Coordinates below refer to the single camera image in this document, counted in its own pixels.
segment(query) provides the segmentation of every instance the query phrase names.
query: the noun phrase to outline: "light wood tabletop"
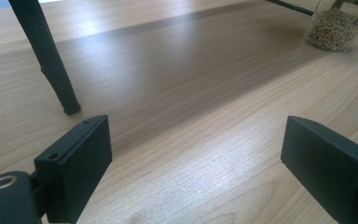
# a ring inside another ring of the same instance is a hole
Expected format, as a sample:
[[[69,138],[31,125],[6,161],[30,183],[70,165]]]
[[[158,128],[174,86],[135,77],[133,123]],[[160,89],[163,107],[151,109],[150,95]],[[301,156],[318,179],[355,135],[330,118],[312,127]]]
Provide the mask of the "light wood tabletop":
[[[78,223],[336,223],[280,154],[289,115],[358,144],[358,39],[315,49],[309,16],[264,1],[42,8],[82,111],[63,113],[0,8],[0,174],[31,173],[79,121],[105,114],[113,162]]]

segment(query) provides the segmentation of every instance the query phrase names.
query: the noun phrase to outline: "wood grain surface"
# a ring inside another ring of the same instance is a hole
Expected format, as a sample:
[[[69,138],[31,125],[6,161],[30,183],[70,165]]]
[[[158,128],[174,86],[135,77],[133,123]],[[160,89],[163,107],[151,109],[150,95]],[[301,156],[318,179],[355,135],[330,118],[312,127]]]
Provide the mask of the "wood grain surface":
[[[42,8],[82,111],[63,114],[1,8],[0,174],[31,173],[79,121],[106,114],[113,163],[78,223],[336,223],[280,153],[289,115],[358,143],[358,39],[315,49],[302,40],[310,17],[264,1]]]

